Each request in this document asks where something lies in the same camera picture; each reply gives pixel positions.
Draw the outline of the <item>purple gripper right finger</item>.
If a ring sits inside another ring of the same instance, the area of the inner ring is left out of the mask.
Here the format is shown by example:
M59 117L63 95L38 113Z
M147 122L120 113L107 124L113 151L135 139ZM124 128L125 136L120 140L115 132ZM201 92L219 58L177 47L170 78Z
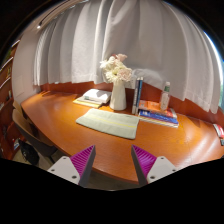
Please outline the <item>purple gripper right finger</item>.
M166 157L156 157L136 145L131 147L131 156L140 186L150 184L177 171Z

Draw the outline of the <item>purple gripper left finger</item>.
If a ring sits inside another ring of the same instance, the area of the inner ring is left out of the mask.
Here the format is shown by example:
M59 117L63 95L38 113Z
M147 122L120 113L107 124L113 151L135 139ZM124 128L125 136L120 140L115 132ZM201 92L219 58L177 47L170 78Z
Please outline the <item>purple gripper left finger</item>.
M62 156L48 169L48 172L85 187L91 174L95 155L95 146L89 146L71 157Z

